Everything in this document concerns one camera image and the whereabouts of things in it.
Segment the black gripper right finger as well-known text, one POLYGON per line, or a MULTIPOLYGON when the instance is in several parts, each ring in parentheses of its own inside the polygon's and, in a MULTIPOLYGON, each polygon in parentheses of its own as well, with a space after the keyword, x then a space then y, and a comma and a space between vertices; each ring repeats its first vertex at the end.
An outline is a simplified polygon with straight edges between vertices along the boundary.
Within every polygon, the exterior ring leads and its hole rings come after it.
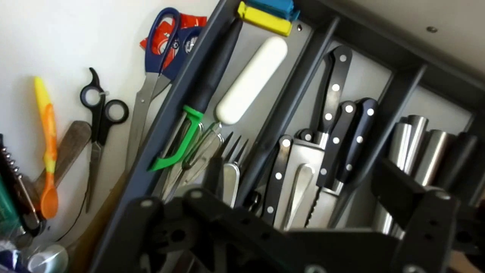
POLYGON ((405 230, 393 273, 446 273, 454 250, 485 268, 484 204, 471 206, 442 188, 427 188, 390 159, 380 159, 372 191, 405 230))

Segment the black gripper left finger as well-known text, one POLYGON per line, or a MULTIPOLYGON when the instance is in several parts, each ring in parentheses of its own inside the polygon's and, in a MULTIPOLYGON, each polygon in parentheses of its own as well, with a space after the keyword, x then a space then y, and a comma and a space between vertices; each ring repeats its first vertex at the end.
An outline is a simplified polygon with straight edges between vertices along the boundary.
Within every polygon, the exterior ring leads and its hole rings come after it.
POLYGON ((133 200, 93 273, 152 273, 187 251, 211 273, 399 273, 398 242, 372 232, 283 233, 245 209, 193 189, 164 204, 133 200))

